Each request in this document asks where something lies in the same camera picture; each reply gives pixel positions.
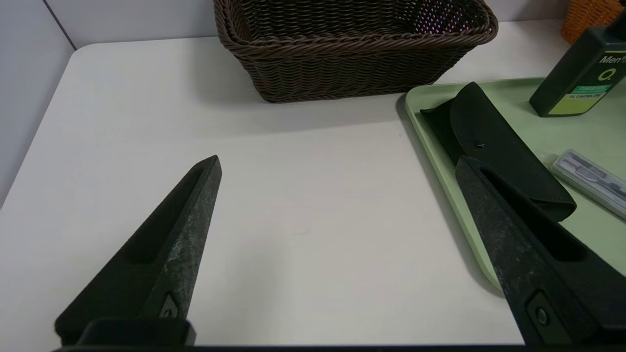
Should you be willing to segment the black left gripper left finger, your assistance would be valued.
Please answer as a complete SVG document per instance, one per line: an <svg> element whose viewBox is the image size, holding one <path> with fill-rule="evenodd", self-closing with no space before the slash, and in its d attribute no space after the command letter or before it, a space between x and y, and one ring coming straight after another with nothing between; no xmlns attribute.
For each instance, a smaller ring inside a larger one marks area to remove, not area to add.
<svg viewBox="0 0 626 352"><path fill-rule="evenodd" d="M186 319L221 161L196 163L58 316L63 343L193 343Z"/></svg>

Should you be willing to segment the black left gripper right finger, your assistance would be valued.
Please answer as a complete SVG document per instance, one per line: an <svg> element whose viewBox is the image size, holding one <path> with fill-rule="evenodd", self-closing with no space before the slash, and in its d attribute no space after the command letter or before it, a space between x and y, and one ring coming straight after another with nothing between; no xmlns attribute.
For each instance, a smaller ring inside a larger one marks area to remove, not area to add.
<svg viewBox="0 0 626 352"><path fill-rule="evenodd" d="M624 275L478 160L455 176L526 345L624 345Z"/></svg>

